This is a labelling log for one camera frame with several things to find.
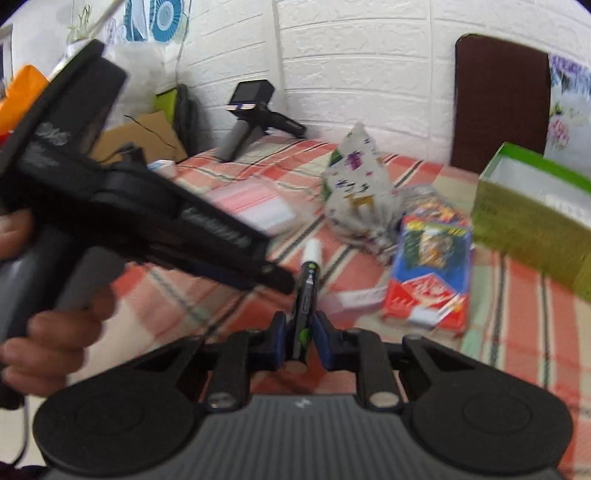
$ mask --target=metal screw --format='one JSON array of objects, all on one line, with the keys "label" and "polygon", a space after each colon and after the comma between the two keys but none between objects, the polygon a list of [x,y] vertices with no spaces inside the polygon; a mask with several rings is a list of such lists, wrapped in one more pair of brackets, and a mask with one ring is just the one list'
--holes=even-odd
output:
[{"label": "metal screw", "polygon": [[370,396],[369,402],[376,408],[394,408],[400,397],[392,392],[377,392]]},{"label": "metal screw", "polygon": [[207,398],[207,403],[211,408],[216,409],[227,409],[232,408],[236,405],[236,399],[227,392],[218,392],[209,395]]}]

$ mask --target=orange fabric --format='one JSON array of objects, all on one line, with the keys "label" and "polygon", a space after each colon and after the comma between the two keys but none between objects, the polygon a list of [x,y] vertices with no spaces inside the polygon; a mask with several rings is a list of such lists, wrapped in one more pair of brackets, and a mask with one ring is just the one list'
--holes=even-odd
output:
[{"label": "orange fabric", "polygon": [[34,66],[19,70],[6,90],[6,99],[0,103],[0,135],[16,128],[47,85],[47,79]]}]

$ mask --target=logo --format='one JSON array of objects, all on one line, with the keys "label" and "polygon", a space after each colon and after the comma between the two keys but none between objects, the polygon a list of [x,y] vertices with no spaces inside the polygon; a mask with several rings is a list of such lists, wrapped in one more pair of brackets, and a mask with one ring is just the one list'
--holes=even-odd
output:
[{"label": "logo", "polygon": [[456,295],[453,288],[432,273],[407,280],[402,286],[415,300],[427,306],[445,304]]},{"label": "logo", "polygon": [[59,128],[54,128],[49,122],[44,122],[35,132],[41,138],[44,138],[50,143],[53,143],[56,147],[62,147],[68,143],[70,134],[68,132],[62,132]]},{"label": "logo", "polygon": [[312,402],[307,398],[302,398],[300,401],[295,402],[294,405],[298,408],[304,409],[312,405]]},{"label": "logo", "polygon": [[185,210],[181,217],[195,225],[205,228],[208,232],[218,236],[226,242],[235,245],[240,249],[247,249],[251,246],[252,240],[250,237],[241,234],[234,230],[232,227],[220,222],[215,218],[205,215],[202,212],[198,212],[195,207],[191,207]]},{"label": "logo", "polygon": [[45,149],[36,142],[32,142],[25,150],[22,161],[36,168],[51,168],[59,165],[53,158],[45,155]]}]

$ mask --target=colorful packaging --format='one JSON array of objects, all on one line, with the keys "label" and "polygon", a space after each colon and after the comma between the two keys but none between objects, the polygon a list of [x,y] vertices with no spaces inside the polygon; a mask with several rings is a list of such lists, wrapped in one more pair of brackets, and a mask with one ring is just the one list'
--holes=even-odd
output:
[{"label": "colorful packaging", "polygon": [[415,185],[398,191],[403,198],[402,209],[407,216],[427,222],[470,226],[470,220],[458,212],[431,185]]},{"label": "colorful packaging", "polygon": [[423,327],[463,333],[470,289],[468,226],[402,220],[384,315]]}]

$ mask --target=black marker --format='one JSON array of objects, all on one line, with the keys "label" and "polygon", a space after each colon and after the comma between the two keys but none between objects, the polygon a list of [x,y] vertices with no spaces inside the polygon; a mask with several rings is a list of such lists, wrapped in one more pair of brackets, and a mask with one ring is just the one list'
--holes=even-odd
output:
[{"label": "black marker", "polygon": [[285,346],[285,370],[292,374],[308,371],[308,348],[312,340],[311,326],[316,313],[321,263],[320,240],[308,240],[302,256],[300,280]]}]

